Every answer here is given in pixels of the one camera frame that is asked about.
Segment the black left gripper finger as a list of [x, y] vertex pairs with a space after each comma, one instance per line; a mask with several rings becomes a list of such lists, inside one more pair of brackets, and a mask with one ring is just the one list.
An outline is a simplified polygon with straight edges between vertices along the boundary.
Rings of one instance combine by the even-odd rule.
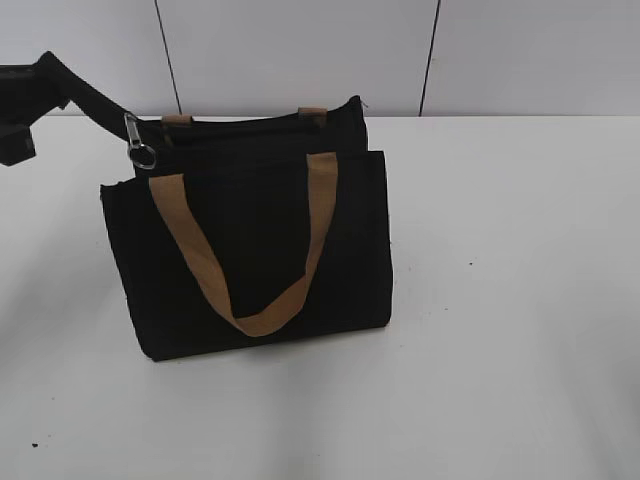
[[25, 125], [2, 125], [0, 163], [14, 166], [36, 156], [31, 130]]
[[52, 110], [70, 103], [63, 83], [69, 70], [64, 64], [1, 66], [1, 124], [31, 126]]

